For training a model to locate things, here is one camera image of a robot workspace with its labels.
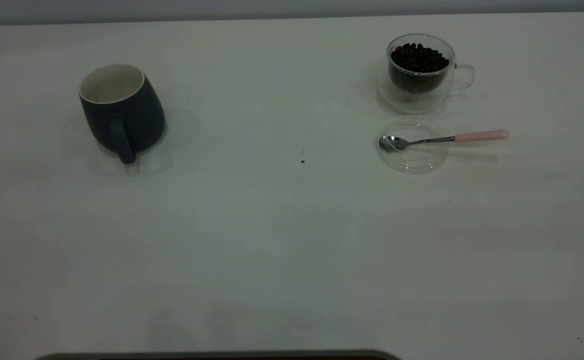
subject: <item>white table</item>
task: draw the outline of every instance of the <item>white table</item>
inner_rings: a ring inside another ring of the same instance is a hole
[[[510,139],[381,162],[408,32],[477,71],[434,121]],[[77,95],[115,63],[168,116],[129,168]],[[584,359],[584,13],[0,27],[0,360],[321,348]]]

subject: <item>metal spoon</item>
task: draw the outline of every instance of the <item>metal spoon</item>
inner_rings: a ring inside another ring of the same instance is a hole
[[[507,130],[492,130],[492,131],[483,131],[483,132],[470,132],[467,134],[459,134],[454,136],[448,137],[437,137],[434,139],[424,139],[418,141],[406,141],[405,139],[401,139],[400,137],[396,136],[385,136],[379,139],[379,145],[384,148],[385,151],[388,153],[394,151],[403,151],[406,147],[416,145],[416,144],[430,144],[433,142],[479,142],[479,141],[500,141],[502,139],[507,139],[509,133]],[[386,146],[385,142],[389,143],[391,147]]]

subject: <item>dark object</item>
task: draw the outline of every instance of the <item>dark object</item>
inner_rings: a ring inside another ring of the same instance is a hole
[[[124,164],[161,138],[165,114],[152,84],[138,68],[112,64],[88,75],[79,89],[90,130]]]
[[[375,350],[235,351],[185,353],[55,353],[38,360],[399,360]]]
[[[450,64],[437,50],[415,43],[397,47],[390,54],[390,59],[390,79],[397,87],[413,94],[435,89],[446,76],[436,72]]]

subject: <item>white wall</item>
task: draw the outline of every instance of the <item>white wall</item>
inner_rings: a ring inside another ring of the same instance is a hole
[[[584,11],[584,0],[0,0],[0,25]]]

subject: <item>glass cup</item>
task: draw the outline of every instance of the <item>glass cup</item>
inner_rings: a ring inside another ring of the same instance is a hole
[[[448,66],[434,72],[417,72],[401,68],[392,61],[391,54],[405,44],[422,44],[423,48],[438,51],[449,60]],[[439,107],[450,94],[470,87],[474,82],[474,67],[457,64],[454,49],[442,39],[428,34],[407,34],[394,39],[387,47],[387,64],[379,78],[381,96],[395,110],[407,114],[422,114]],[[456,69],[469,71],[469,82],[454,84]]]

